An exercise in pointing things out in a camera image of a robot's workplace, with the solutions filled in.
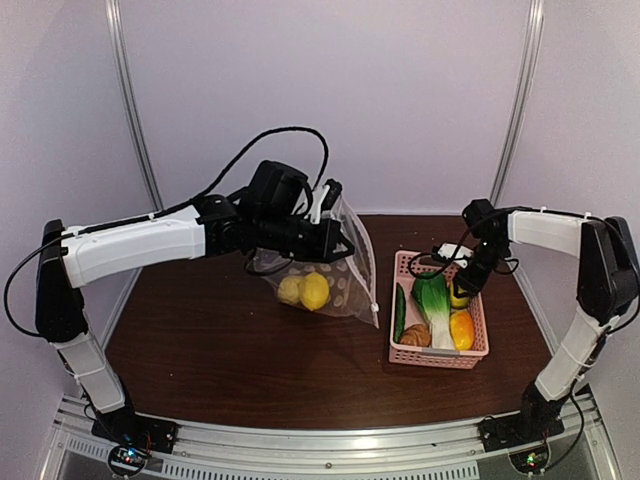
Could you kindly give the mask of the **pink plastic basket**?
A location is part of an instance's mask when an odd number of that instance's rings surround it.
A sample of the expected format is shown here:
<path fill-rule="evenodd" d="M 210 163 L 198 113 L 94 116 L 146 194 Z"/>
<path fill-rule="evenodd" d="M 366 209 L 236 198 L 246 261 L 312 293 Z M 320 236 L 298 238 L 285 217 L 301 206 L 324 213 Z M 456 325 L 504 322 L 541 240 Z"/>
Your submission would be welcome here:
<path fill-rule="evenodd" d="M 389 361 L 471 370 L 489 353 L 482 298 L 452 295 L 458 265 L 441 268 L 416 256 L 395 253 Z"/>

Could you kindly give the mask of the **clear zip top bag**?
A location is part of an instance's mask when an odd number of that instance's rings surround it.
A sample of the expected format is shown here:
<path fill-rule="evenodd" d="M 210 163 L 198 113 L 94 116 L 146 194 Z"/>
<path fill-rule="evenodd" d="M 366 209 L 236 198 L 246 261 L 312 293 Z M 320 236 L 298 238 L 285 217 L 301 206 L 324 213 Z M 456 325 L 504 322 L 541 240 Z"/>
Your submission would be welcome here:
<path fill-rule="evenodd" d="M 289 275 L 304 278 L 309 273 L 317 272 L 327 279 L 330 286 L 330 299 L 326 305 L 316 311 L 306 309 L 301 302 L 289 306 L 331 317 L 355 317 L 378 328 L 376 259 L 369 233 L 343 198 L 338 199 L 331 214 L 341 222 L 342 232 L 353 243 L 353 255 L 326 264 L 285 260 L 274 251 L 259 249 L 249 257 L 246 269 L 263 278 L 272 287 L 277 300 L 277 289 L 283 278 Z"/>

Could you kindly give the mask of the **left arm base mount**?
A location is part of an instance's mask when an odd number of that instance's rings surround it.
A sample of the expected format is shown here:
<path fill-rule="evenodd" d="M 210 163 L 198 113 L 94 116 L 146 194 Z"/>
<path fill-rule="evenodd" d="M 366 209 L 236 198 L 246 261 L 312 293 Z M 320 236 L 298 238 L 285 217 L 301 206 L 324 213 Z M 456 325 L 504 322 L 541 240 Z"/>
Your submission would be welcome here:
<path fill-rule="evenodd" d="M 137 415 L 134 426 L 126 433 L 106 428 L 99 420 L 93 422 L 91 434 L 113 443 L 135 447 L 145 452 L 171 454 L 174 450 L 178 425 L 169 420 Z"/>

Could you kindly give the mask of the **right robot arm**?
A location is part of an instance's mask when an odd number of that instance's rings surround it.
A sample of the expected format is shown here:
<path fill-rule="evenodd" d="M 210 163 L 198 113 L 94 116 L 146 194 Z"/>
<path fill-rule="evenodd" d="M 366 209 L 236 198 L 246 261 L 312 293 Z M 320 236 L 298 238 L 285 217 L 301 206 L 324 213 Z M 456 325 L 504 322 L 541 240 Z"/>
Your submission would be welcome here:
<path fill-rule="evenodd" d="M 487 199 L 472 201 L 462 217 L 468 234 L 478 242 L 454 276 L 458 295 L 478 295 L 513 244 L 560 252 L 579 261 L 574 318 L 558 350 L 525 390 L 520 413 L 513 419 L 513 433 L 530 442 L 550 426 L 578 377 L 591 368 L 607 338 L 622 329 L 620 317 L 638 298 L 633 239 L 622 217 L 496 208 Z"/>

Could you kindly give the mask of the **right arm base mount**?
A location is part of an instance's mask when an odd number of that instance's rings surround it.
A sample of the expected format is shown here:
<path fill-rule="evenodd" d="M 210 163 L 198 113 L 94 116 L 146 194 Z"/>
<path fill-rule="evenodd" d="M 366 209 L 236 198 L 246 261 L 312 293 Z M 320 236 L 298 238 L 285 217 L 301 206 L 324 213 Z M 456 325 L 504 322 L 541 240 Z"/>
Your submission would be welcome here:
<path fill-rule="evenodd" d="M 479 439 L 485 452 L 512 449 L 530 443 L 543 442 L 565 431 L 563 422 L 552 419 L 540 430 L 528 430 L 519 412 L 506 416 L 486 416 L 477 425 Z"/>

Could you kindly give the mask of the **green cucumber toy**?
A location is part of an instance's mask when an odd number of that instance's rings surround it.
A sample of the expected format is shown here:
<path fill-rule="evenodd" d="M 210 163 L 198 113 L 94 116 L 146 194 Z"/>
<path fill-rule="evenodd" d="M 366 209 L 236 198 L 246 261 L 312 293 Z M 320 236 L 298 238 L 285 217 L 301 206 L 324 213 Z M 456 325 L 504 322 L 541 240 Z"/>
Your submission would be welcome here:
<path fill-rule="evenodd" d="M 395 290 L 394 342 L 400 343 L 406 325 L 406 295 L 400 283 Z"/>

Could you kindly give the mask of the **yellow lemon toy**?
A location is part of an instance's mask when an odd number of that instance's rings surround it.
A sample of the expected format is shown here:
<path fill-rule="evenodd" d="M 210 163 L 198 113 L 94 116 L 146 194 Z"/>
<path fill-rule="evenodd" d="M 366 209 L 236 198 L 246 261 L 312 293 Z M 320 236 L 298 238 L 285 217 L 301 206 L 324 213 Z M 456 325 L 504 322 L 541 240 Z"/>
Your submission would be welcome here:
<path fill-rule="evenodd" d="M 466 310 L 470 302 L 469 293 L 454 282 L 449 285 L 450 306 L 453 310 Z"/>
<path fill-rule="evenodd" d="M 327 279 L 317 273 L 306 275 L 299 285 L 300 302 L 310 310 L 323 308 L 330 299 L 330 286 Z"/>

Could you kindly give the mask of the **brown croissant toy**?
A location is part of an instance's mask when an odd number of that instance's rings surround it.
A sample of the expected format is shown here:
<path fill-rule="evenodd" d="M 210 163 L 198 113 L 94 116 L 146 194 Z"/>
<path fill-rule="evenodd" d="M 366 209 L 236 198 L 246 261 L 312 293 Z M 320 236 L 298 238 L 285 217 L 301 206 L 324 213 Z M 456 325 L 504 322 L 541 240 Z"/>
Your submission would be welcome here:
<path fill-rule="evenodd" d="M 415 347 L 429 347 L 431 333 L 425 324 L 414 324 L 408 327 L 400 336 L 399 344 Z"/>

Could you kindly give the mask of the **pale yellow walnut-shaped toy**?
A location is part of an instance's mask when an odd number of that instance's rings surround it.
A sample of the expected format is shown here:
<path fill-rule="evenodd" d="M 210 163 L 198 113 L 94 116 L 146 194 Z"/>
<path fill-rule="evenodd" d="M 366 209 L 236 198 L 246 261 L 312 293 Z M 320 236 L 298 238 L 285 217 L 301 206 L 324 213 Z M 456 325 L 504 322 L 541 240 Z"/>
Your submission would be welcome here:
<path fill-rule="evenodd" d="M 281 280 L 277 289 L 277 298 L 280 302 L 292 306 L 299 305 L 300 285 L 303 278 L 297 275 L 289 275 Z"/>

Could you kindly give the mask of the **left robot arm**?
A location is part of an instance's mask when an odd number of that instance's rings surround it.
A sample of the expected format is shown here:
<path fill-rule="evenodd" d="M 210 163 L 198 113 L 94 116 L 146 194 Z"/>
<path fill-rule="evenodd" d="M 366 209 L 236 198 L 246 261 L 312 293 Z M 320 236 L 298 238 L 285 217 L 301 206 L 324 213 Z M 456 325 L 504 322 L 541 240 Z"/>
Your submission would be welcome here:
<path fill-rule="evenodd" d="M 333 179 L 312 187 L 301 171 L 262 161 L 249 184 L 229 195 L 202 193 L 171 213 L 43 233 L 37 269 L 35 326 L 70 367 L 106 429 L 123 444 L 144 433 L 127 409 L 122 381 L 109 365 L 86 313 L 84 293 L 109 277 L 180 260 L 270 250 L 285 260 L 332 263 L 354 246 L 332 210 L 342 194 Z"/>

